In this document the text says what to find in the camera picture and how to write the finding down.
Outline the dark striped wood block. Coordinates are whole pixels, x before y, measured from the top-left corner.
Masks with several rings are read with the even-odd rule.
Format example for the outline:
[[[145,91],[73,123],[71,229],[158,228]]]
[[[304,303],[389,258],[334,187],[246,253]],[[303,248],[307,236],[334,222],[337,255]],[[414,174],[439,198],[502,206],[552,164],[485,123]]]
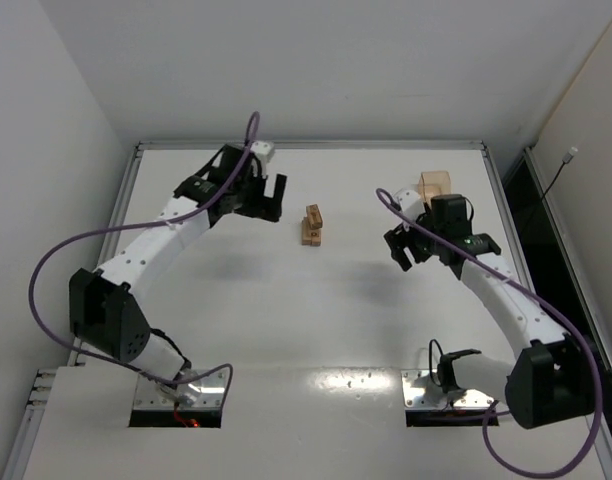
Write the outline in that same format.
[[[323,217],[317,204],[306,206],[306,217],[310,217],[315,222],[317,229],[321,229],[323,227]]]

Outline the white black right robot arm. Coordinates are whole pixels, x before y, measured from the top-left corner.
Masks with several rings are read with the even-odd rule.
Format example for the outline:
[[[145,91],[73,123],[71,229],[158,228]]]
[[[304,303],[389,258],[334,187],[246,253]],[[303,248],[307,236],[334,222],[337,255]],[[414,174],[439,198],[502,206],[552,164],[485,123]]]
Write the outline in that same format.
[[[469,199],[445,194],[425,202],[413,189],[376,194],[401,220],[384,235],[392,259],[409,270],[437,258],[477,297],[513,351],[512,363],[477,349],[441,354],[434,379],[443,392],[480,391],[505,404],[525,429],[597,410],[601,380],[583,336],[513,280],[500,246],[490,235],[474,233]]]

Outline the transparent amber plastic box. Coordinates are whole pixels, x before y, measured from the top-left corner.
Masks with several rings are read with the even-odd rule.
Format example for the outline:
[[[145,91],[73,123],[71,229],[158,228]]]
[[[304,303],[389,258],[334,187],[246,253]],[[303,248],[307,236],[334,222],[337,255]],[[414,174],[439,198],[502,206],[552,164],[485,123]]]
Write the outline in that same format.
[[[452,193],[451,178],[448,171],[426,171],[420,174],[418,193],[426,204],[435,196]]]

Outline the wood block numbered 30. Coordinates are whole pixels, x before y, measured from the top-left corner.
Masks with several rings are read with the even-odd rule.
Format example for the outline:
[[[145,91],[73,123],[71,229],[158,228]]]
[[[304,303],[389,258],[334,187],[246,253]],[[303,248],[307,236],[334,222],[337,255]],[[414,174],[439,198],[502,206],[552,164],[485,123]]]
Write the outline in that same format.
[[[318,247],[322,243],[322,230],[321,229],[310,229],[304,225],[304,229],[301,232],[301,244],[304,246]]]

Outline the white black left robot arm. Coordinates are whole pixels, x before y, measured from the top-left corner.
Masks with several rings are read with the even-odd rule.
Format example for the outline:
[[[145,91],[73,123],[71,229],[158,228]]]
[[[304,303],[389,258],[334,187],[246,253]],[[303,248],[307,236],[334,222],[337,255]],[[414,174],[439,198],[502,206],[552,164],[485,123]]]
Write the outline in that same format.
[[[277,175],[272,196],[265,194],[274,150],[268,141],[224,145],[177,186],[152,226],[95,270],[78,270],[69,281],[73,335],[169,391],[189,379],[190,361],[149,325],[141,305],[158,277],[223,216],[279,221],[286,176]]]

